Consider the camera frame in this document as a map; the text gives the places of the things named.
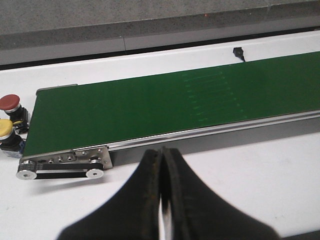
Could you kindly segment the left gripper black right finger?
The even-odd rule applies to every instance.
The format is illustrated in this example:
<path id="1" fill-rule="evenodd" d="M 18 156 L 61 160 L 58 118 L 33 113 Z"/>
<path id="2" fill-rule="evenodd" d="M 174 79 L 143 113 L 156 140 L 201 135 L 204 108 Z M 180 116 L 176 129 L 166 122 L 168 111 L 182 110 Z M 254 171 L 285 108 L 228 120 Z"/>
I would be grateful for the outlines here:
<path id="1" fill-rule="evenodd" d="M 163 148 L 160 171 L 162 212 L 171 240 L 278 240 L 270 226 L 212 191 L 176 148 Z"/>

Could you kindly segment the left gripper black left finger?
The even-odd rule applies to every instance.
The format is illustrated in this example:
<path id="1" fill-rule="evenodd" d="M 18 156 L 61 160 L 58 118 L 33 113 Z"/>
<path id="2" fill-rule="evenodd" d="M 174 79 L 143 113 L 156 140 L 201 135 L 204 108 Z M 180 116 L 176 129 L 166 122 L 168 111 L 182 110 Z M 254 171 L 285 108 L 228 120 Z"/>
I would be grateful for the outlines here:
<path id="1" fill-rule="evenodd" d="M 147 150 L 120 190 L 97 210 L 66 227 L 60 240 L 159 239 L 160 153 Z"/>

